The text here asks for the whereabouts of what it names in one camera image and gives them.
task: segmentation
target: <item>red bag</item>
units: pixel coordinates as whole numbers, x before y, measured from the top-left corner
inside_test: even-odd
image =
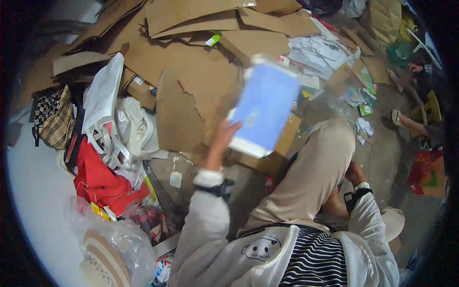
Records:
[[[129,180],[113,173],[86,137],[81,142],[77,166],[78,173],[73,180],[77,196],[101,208],[109,206],[116,217],[123,214],[126,206],[139,203],[150,194],[144,183],[141,189],[133,191]]]

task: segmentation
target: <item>beige pants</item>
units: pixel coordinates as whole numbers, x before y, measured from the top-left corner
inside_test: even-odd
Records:
[[[355,133],[339,118],[315,125],[297,160],[272,194],[252,210],[244,230],[277,222],[312,225],[320,207],[344,179]]]

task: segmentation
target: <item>trash pile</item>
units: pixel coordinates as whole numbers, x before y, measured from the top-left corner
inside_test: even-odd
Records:
[[[75,176],[77,196],[110,226],[136,225],[152,246],[177,234],[183,214],[145,161],[168,158],[169,151],[191,161],[205,155],[217,124],[238,101],[254,55],[267,54],[296,70],[299,97],[309,100],[359,75],[358,95],[372,105],[376,72],[368,67],[363,73],[370,60],[361,57],[369,48],[355,40],[355,32],[348,31],[353,41],[346,38],[295,0],[118,0],[98,14],[70,46],[56,44],[34,63],[19,102],[32,97],[36,145],[41,138],[62,151],[60,165]],[[363,104],[354,97],[346,101]],[[289,116],[269,156],[230,157],[274,175],[300,122]],[[125,277],[137,286],[132,270]]]

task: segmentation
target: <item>white sleeve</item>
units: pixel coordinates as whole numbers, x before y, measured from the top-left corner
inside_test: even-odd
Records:
[[[207,187],[217,186],[222,182],[221,173],[208,170],[201,170],[194,180],[195,184]],[[230,229],[229,214],[228,205],[221,197],[195,191],[175,251],[170,286],[182,286],[197,278],[228,244],[226,237]]]
[[[385,225],[373,194],[362,196],[349,218],[349,232],[363,238],[375,256],[379,286],[397,287],[399,274],[397,263],[384,235]]]

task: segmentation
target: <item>hand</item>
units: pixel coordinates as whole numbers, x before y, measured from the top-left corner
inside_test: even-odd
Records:
[[[344,177],[352,183],[352,186],[355,188],[362,182],[366,182],[364,172],[359,163],[351,161],[349,167],[347,168]]]
[[[415,64],[408,64],[408,69],[413,73],[420,73],[424,70],[424,67]]]
[[[226,151],[234,134],[242,127],[242,122],[237,122],[230,126],[227,120],[223,120],[217,129],[217,134],[210,146],[209,155],[207,156],[205,169],[219,171],[222,166],[223,153]]]

